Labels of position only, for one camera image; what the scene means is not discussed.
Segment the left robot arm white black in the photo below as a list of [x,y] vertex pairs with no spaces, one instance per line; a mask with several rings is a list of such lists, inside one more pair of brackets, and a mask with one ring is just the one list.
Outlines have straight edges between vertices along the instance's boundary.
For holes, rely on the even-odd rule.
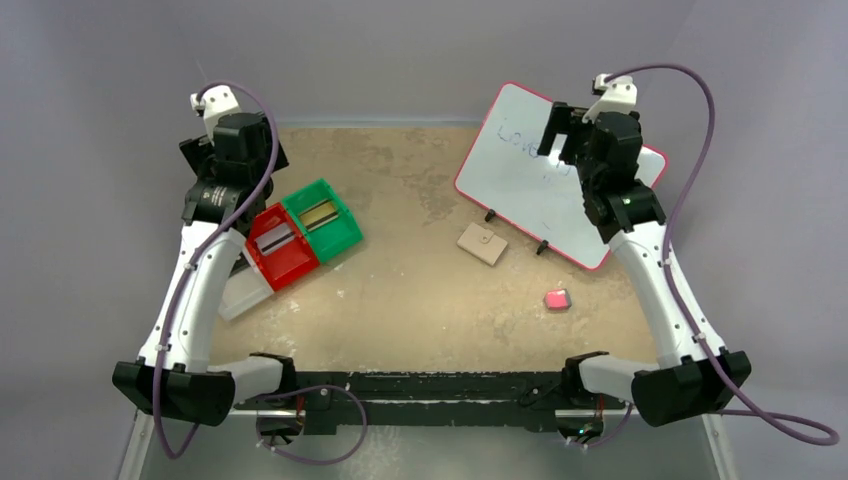
[[261,180],[288,164],[272,133],[261,113],[225,114],[210,134],[179,145],[196,181],[184,197],[175,271],[137,357],[112,373],[113,385],[148,415],[217,426],[239,401],[279,390],[292,366],[270,354],[210,364],[227,281],[273,186]]

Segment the beige card holder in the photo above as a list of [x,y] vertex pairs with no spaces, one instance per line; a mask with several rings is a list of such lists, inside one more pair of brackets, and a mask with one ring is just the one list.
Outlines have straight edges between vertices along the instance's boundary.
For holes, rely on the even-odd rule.
[[483,263],[494,267],[508,248],[508,241],[494,231],[470,223],[459,236],[457,246]]

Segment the green plastic bin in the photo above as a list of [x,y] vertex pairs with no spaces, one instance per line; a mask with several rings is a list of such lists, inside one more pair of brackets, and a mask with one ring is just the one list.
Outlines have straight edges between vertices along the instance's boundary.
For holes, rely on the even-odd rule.
[[322,264],[363,239],[351,210],[323,178],[285,196],[282,205]]

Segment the silver credit card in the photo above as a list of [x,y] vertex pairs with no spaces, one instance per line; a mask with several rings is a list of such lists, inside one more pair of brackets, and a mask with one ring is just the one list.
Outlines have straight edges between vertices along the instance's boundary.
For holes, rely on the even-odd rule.
[[295,232],[290,225],[287,222],[281,222],[259,235],[255,240],[255,244],[259,254],[267,257],[289,244],[295,238]]

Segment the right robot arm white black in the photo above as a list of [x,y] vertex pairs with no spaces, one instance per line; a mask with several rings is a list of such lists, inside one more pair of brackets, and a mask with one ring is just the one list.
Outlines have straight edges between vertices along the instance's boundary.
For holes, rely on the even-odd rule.
[[751,373],[743,351],[729,351],[703,317],[670,248],[666,217],[653,189],[638,179],[643,139],[638,117],[556,102],[539,154],[565,138],[559,160],[575,168],[586,215],[624,266],[649,324],[656,365],[591,352],[566,360],[563,389],[572,396],[604,394],[634,406],[658,427],[717,414]]

